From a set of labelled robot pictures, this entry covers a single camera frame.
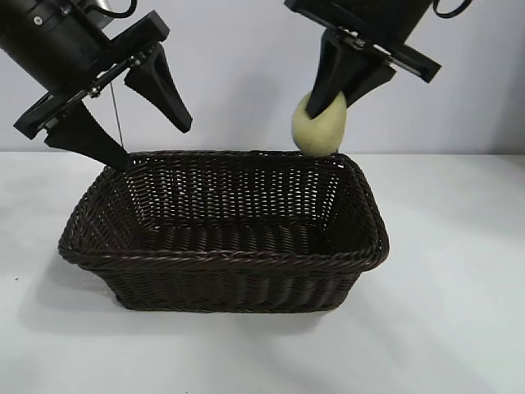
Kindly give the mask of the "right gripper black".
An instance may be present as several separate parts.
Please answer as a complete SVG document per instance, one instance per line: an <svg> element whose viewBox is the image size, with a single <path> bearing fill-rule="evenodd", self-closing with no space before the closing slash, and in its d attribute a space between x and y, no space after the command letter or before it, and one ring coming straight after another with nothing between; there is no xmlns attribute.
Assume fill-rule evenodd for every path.
<svg viewBox="0 0 525 394"><path fill-rule="evenodd" d="M382 60L367 59L345 42L341 31L385 49L406 70L429 83L441 65L405 44L431 3L424 0L285 1L291 11L326 28L307 113L319 116L342 92L349 108L390 82L396 71Z"/></svg>

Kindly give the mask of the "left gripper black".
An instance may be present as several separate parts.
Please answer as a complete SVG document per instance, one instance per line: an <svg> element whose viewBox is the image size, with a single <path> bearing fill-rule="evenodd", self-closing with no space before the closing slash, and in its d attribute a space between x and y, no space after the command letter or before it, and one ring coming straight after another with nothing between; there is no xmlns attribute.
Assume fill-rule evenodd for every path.
<svg viewBox="0 0 525 394"><path fill-rule="evenodd" d="M125 73L125 85L147 99L181 132L193 118L171 77L162 42L170 33L151 11L115 38L103 29L114 12L97 1L3 1L1 49L46 90L14 127L32 140L41 131L51 148L81 154L114 169L127 169L130 155L94 119L83 99Z"/></svg>

